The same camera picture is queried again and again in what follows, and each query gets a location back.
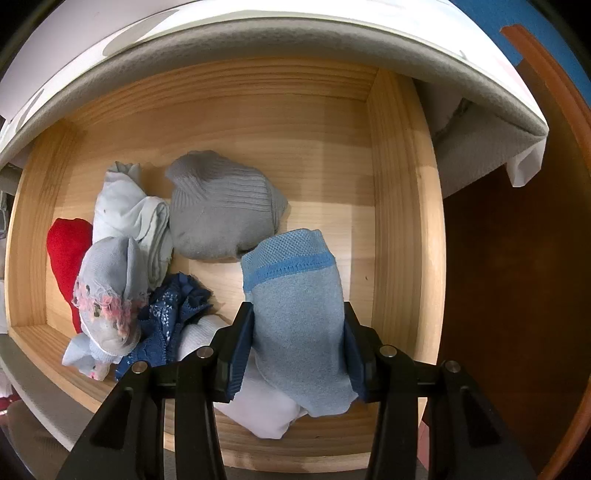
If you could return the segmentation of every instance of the orange wooden trim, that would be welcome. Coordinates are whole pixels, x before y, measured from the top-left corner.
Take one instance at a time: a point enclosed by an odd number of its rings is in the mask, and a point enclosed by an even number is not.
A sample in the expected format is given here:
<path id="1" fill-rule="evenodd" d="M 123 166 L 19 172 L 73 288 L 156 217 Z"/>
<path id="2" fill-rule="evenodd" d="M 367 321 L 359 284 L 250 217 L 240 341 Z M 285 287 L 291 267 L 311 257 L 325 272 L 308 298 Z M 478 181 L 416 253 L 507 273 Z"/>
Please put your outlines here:
<path id="1" fill-rule="evenodd" d="M 562 471 L 581 445 L 591 427 L 591 377 L 583 394 L 579 408 L 570 422 L 569 429 L 558 444 L 558 448 L 548 461 L 538 480 L 553 480 Z"/>
<path id="2" fill-rule="evenodd" d="M 591 172 L 591 110 L 567 73 L 523 25 L 508 25 L 501 33 L 523 55 L 558 103 Z"/>

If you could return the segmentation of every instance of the red sock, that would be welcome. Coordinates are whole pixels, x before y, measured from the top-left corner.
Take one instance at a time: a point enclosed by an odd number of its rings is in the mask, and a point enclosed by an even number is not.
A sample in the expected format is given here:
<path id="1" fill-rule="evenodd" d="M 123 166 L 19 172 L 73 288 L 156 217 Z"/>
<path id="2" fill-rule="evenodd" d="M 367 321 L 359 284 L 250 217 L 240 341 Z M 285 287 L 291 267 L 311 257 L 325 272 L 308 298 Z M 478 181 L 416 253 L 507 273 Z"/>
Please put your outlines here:
<path id="1" fill-rule="evenodd" d="M 51 270 L 61 294 L 72 309 L 72 323 L 76 333 L 80 333 L 82 329 L 78 309 L 72 305 L 72 292 L 82 258 L 91 245 L 92 224 L 81 218 L 58 218 L 47 232 L 47 253 Z"/>

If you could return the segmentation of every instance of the light blue sock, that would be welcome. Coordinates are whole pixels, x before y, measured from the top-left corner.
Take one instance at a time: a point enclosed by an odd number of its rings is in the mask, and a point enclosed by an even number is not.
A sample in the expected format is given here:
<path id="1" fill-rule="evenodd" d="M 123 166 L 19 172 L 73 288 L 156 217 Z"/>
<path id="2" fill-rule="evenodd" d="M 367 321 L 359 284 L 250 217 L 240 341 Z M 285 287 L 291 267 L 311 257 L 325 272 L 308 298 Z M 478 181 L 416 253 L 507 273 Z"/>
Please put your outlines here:
<path id="1" fill-rule="evenodd" d="M 261 375 L 312 417 L 346 412 L 357 395 L 343 356 L 343 290 L 322 233 L 273 236 L 241 264 Z"/>

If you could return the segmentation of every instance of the dark blue lace fabric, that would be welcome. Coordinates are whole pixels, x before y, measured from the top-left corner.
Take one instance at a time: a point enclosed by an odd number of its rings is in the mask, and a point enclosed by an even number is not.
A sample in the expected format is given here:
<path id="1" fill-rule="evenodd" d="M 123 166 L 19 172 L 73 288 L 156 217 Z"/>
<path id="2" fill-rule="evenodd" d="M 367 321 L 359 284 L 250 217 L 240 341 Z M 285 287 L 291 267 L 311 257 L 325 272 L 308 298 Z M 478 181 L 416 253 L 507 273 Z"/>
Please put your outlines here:
<path id="1" fill-rule="evenodd" d="M 152 367 L 175 362 L 181 330 L 187 322 L 195 322 L 207 312 L 211 307 L 207 302 L 211 294 L 190 275 L 168 275 L 150 295 L 148 305 L 139 311 L 141 339 L 134 350 L 123 357 L 115 370 L 115 378 L 123 377 L 127 369 L 140 360 Z"/>

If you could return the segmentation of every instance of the metal screw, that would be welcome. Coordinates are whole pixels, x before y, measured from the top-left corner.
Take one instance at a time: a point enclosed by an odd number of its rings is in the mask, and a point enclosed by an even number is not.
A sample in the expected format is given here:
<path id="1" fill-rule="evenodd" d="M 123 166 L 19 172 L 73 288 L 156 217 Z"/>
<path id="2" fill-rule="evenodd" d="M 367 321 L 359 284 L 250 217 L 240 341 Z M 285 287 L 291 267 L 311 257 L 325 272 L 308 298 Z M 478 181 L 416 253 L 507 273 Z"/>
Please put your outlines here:
<path id="1" fill-rule="evenodd" d="M 379 348 L 379 353 L 381 353 L 383 356 L 387 356 L 388 358 L 392 358 L 393 356 L 396 356 L 398 350 L 396 350 L 396 347 L 392 345 L 382 345 Z"/>
<path id="2" fill-rule="evenodd" d="M 199 358 L 209 358 L 213 355 L 213 348 L 209 345 L 199 347 L 195 353 Z"/>
<path id="3" fill-rule="evenodd" d="M 139 361 L 131 365 L 131 371 L 134 374 L 142 374 L 148 368 L 148 363 L 144 361 Z"/>
<path id="4" fill-rule="evenodd" d="M 462 369 L 462 367 L 460 367 L 460 364 L 457 363 L 455 360 L 448 360 L 447 362 L 445 362 L 445 368 L 447 368 L 447 370 L 453 374 L 457 374 Z"/>

